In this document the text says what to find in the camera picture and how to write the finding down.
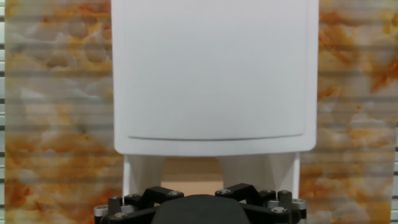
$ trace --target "marble pattern background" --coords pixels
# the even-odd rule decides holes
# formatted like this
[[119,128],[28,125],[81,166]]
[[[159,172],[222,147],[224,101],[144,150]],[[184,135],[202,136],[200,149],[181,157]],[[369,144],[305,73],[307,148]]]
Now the marble pattern background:
[[[6,221],[93,223],[123,172],[110,1],[6,2]],[[310,223],[389,223],[398,2],[320,4],[318,144],[302,156],[300,196]]]

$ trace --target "white cover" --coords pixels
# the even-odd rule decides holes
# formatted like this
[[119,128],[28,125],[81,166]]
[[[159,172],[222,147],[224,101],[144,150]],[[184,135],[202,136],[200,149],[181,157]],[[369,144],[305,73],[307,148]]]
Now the white cover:
[[112,17],[121,154],[315,145],[317,0],[112,0]]

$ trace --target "orange marble texture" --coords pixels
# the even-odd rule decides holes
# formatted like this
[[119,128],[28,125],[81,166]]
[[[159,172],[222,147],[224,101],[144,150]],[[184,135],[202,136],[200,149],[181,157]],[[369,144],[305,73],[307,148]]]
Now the orange marble texture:
[[[398,1],[320,4],[318,144],[302,155],[300,196],[309,223],[387,224]],[[110,7],[109,0],[6,1],[8,224],[93,223],[93,207],[121,195]]]
[[321,0],[317,146],[302,155],[310,223],[390,223],[398,2]]

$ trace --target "black mechanical bracket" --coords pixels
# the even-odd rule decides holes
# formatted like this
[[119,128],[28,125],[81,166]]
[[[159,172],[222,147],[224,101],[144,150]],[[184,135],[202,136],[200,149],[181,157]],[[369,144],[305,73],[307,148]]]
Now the black mechanical bracket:
[[249,184],[188,197],[151,187],[142,195],[109,198],[94,216],[95,224],[306,224],[307,204],[287,190],[258,192]]

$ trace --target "silver bolt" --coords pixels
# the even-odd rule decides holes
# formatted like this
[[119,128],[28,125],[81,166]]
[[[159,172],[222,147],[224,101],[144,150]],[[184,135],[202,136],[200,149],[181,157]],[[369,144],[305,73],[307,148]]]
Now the silver bolt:
[[136,195],[136,194],[128,194],[128,195],[126,195],[126,197],[135,197],[135,196],[138,196],[138,195]]
[[173,191],[169,192],[169,195],[171,195],[171,196],[177,196],[177,195],[180,195],[180,194],[181,194],[181,192],[179,192],[177,190],[173,190]]
[[277,214],[281,214],[281,213],[285,213],[286,209],[284,207],[275,207],[273,209],[271,209],[272,212],[277,213]]
[[114,217],[117,218],[117,219],[124,218],[126,216],[127,215],[125,213],[123,213],[123,212],[118,212],[118,213],[114,214]]
[[231,191],[228,190],[228,189],[221,189],[221,190],[216,192],[216,194],[220,194],[220,195],[229,194],[229,193],[231,193]]
[[108,208],[108,206],[107,205],[100,205],[100,206],[97,206],[95,208],[96,209],[105,209],[105,208]]

